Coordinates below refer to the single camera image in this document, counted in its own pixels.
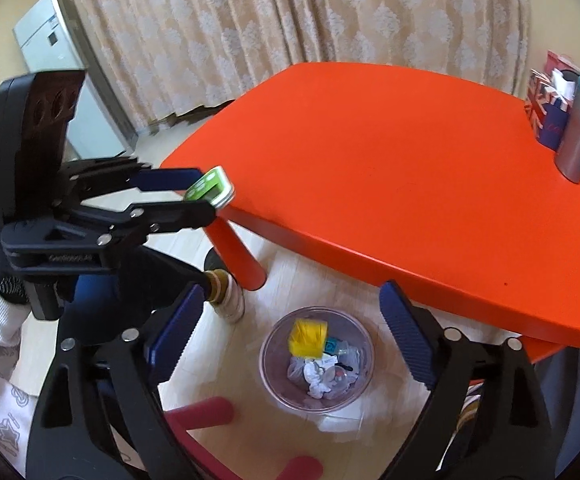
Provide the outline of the black gloved hand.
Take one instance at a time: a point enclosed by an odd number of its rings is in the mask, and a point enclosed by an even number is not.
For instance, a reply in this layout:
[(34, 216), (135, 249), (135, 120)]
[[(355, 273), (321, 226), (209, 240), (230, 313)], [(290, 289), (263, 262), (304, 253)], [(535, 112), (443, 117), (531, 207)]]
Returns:
[(8, 258), (0, 250), (0, 297), (10, 304), (28, 306), (29, 299), (23, 280), (14, 274)]

